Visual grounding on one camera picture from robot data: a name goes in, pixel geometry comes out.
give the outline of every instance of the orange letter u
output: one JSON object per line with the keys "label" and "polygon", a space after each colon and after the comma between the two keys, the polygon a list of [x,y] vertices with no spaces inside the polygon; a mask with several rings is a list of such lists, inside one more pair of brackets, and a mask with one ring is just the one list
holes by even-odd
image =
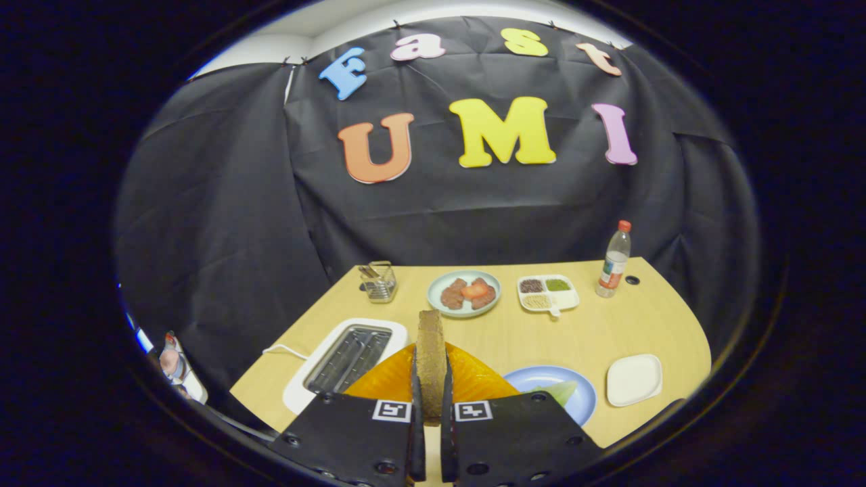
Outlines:
{"label": "orange letter u", "polygon": [[359,183],[372,185],[397,179],[412,162],[412,148],[409,142],[409,123],[415,119],[412,114],[393,114],[382,119],[382,127],[391,133],[391,160],[384,164],[373,164],[370,159],[370,145],[367,135],[373,131],[372,123],[359,123],[340,130],[337,137],[343,141],[346,154],[346,170]]}

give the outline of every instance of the lettuce leaf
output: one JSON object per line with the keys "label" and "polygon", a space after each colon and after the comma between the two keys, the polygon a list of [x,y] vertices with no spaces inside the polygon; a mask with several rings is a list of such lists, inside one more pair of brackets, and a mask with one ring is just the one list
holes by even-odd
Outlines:
{"label": "lettuce leaf", "polygon": [[538,391],[546,391],[553,396],[553,399],[555,399],[560,406],[565,407],[565,403],[568,402],[569,398],[571,398],[577,388],[578,382],[576,380],[566,380],[565,382],[551,384],[550,386],[538,386],[527,392],[537,393]]}

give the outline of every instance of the black cloth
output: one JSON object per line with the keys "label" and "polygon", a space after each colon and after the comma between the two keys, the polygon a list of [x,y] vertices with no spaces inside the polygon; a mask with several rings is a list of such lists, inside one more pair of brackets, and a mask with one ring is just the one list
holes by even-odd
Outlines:
{"label": "black cloth", "polygon": [[329,287],[291,189],[290,70],[243,65],[181,87],[120,189],[114,239],[130,314],[157,345],[173,329],[214,398]]}
{"label": "black cloth", "polygon": [[[531,30],[545,57],[516,55],[505,28]],[[395,42],[436,34],[447,53],[394,62]],[[576,44],[611,56],[622,76],[596,67]],[[319,73],[361,47],[365,85],[345,101]],[[545,100],[557,161],[463,168],[453,101],[479,98],[505,119],[512,100]],[[625,111],[635,166],[614,166],[594,103]],[[407,112],[412,162],[398,179],[363,185],[345,169],[337,132],[361,122],[373,162],[391,157],[387,115]],[[546,25],[454,17],[388,29],[300,66],[286,105],[304,215],[332,279],[389,258],[405,265],[543,263],[604,258],[619,219],[632,222],[632,256],[645,257],[694,310],[713,357],[748,310],[759,232],[733,137],[701,97],[638,46],[617,50]]]}
{"label": "black cloth", "polygon": [[[512,53],[504,28],[531,30],[550,53]],[[447,54],[390,58],[398,39],[421,33],[439,35]],[[622,76],[596,67],[581,42],[607,52]],[[356,46],[367,81],[339,101],[319,74]],[[355,264],[598,260],[620,219],[633,225],[632,256],[693,309],[714,358],[748,310],[759,225],[736,143],[684,80],[638,46],[451,17],[379,31],[294,67],[284,103],[291,69],[244,65],[187,83],[145,132],[121,188],[115,242],[131,314],[156,340],[174,329],[210,390],[231,387]],[[557,161],[461,167],[450,103],[479,98],[504,119],[518,96],[547,102]],[[635,166],[605,159],[593,103],[625,111]],[[372,123],[371,156],[385,162],[390,135],[380,121],[403,112],[415,117],[408,170],[375,185],[352,179],[337,133]]]}

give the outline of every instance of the water bottle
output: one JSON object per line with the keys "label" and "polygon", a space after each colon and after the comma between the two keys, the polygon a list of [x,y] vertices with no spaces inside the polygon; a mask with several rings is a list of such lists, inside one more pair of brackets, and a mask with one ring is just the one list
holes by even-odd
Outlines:
{"label": "water bottle", "polygon": [[601,297],[613,297],[617,292],[619,279],[625,272],[625,263],[628,262],[631,253],[630,231],[631,224],[625,220],[619,220],[619,230],[613,234],[611,242],[607,245],[604,267],[596,286],[596,294]]}

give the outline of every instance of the pink letter i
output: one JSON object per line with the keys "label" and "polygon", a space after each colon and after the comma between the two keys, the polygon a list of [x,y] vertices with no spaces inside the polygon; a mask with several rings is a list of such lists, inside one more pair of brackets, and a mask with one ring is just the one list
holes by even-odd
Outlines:
{"label": "pink letter i", "polygon": [[626,164],[633,166],[637,164],[637,156],[629,146],[629,135],[625,132],[623,117],[625,112],[620,107],[595,103],[592,109],[601,115],[604,130],[607,132],[607,152],[604,156],[611,164]]}

